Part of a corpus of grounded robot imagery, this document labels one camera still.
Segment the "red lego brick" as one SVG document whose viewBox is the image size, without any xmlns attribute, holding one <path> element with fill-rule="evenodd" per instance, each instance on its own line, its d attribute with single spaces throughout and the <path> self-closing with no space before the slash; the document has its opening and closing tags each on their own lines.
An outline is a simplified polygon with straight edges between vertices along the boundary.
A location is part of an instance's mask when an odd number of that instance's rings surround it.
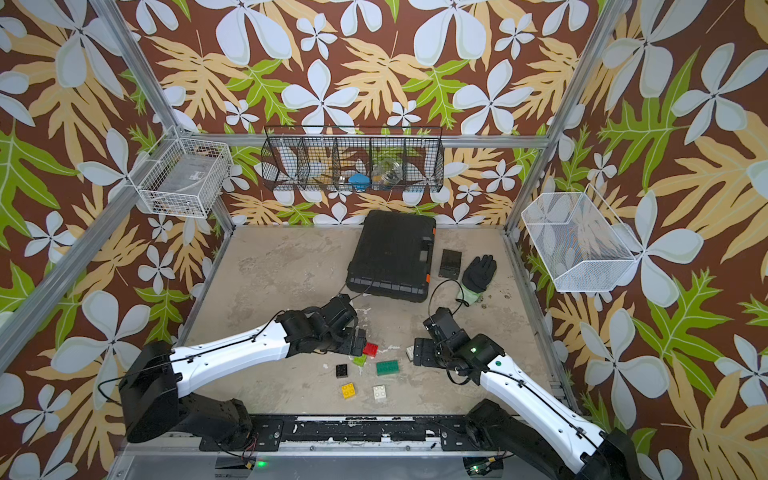
<svg viewBox="0 0 768 480">
<path fill-rule="evenodd" d="M 378 350 L 379 346 L 377 344 L 368 342 L 363 348 L 363 354 L 367 357 L 376 357 Z"/>
</svg>

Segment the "dark green lego brick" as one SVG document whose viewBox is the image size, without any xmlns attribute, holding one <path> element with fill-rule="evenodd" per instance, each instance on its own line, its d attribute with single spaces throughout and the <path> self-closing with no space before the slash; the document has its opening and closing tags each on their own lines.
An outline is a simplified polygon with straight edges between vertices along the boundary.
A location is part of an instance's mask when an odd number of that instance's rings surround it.
<svg viewBox="0 0 768 480">
<path fill-rule="evenodd" d="M 376 363 L 377 376 L 395 375 L 399 372 L 400 366 L 397 360 L 381 361 Z"/>
</svg>

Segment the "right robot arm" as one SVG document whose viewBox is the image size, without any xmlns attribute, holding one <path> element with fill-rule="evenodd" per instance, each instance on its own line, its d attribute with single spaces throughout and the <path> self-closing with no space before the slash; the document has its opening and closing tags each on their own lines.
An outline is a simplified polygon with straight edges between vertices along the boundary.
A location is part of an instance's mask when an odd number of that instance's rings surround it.
<svg viewBox="0 0 768 480">
<path fill-rule="evenodd" d="M 441 368 L 459 386 L 470 382 L 502 403 L 484 399 L 465 416 L 478 449 L 511 453 L 550 479 L 641 479 L 631 438 L 580 416 L 532 380 L 485 334 L 469 336 L 440 307 L 414 340 L 414 364 Z"/>
</svg>

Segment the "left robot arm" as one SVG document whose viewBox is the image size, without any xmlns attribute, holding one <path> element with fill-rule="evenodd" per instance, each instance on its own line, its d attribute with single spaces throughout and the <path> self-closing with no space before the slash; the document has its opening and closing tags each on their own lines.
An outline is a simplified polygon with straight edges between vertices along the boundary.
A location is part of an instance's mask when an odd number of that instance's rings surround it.
<svg viewBox="0 0 768 480">
<path fill-rule="evenodd" d="M 322 307 L 281 310 L 266 324 L 204 344 L 144 347 L 118 384 L 130 443 L 168 432 L 189 433 L 225 450 L 243 449 L 255 438 L 244 403 L 219 401 L 198 389 L 250 367 L 299 354 L 360 356 L 366 332 L 347 294 Z"/>
</svg>

